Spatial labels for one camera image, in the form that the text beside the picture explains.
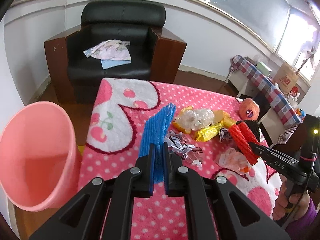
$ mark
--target metal screw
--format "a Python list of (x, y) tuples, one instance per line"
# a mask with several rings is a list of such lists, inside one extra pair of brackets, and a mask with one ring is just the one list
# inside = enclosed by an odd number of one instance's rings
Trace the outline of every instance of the metal screw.
[(140, 169), (139, 169), (138, 167), (132, 167), (132, 168), (130, 169), (130, 172), (131, 172), (132, 174), (138, 174), (138, 173), (140, 172)]
[(216, 178), (216, 181), (220, 184), (225, 184), (227, 182), (227, 179), (226, 179), (226, 177), (219, 176)]
[(92, 180), (92, 184), (97, 186), (97, 185), (100, 185), (102, 183), (102, 179), (101, 178), (94, 178)]
[(188, 168), (186, 166), (180, 166), (178, 168), (178, 171), (181, 173), (187, 173), (188, 172)]

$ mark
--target pink polka dot blanket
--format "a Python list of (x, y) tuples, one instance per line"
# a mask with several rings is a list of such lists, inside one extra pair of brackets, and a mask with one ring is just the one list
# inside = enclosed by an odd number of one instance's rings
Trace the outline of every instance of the pink polka dot blanket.
[[(175, 116), (182, 108), (192, 105), (194, 108), (223, 109), (233, 119), (240, 120), (239, 102), (230, 96), (173, 84), (105, 78), (92, 111), (78, 189), (94, 177), (116, 178), (133, 167), (146, 120), (170, 102), (177, 107)], [(169, 129), (177, 132), (172, 125)], [(220, 143), (219, 138), (213, 138), (208, 142), (196, 142), (190, 138), (190, 143), (203, 149), (205, 160), (202, 167), (184, 161), (185, 166), (203, 177), (225, 176), (272, 217), (281, 186), (277, 172), (261, 159), (245, 175), (218, 166), (220, 155), (232, 147), (232, 141)], [(154, 186), (151, 198), (135, 198), (131, 239), (187, 239), (183, 198), (168, 198), (163, 182)]]

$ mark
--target pink bucket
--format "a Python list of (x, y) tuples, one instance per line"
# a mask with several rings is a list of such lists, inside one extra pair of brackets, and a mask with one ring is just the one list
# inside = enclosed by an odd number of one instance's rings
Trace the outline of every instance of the pink bucket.
[(77, 192), (81, 155), (68, 114), (51, 102), (20, 110), (0, 138), (0, 183), (27, 211), (63, 206)]

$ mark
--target armchair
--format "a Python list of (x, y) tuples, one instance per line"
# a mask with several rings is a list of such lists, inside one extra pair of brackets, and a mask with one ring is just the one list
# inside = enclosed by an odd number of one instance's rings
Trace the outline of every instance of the armchair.
[[(52, 84), (61, 103), (94, 102), (104, 77), (173, 83), (186, 43), (163, 28), (163, 5), (142, 0), (96, 0), (81, 25), (44, 42)], [(103, 69), (83, 51), (102, 41), (130, 41), (131, 63)]]

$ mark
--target brown paper bag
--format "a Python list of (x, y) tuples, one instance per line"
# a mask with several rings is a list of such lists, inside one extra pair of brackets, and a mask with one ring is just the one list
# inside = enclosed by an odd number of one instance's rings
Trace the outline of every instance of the brown paper bag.
[(294, 68), (287, 63), (281, 65), (274, 78), (274, 81), (278, 83), (280, 90), (285, 95), (290, 93), (297, 80), (298, 75), (295, 73)]

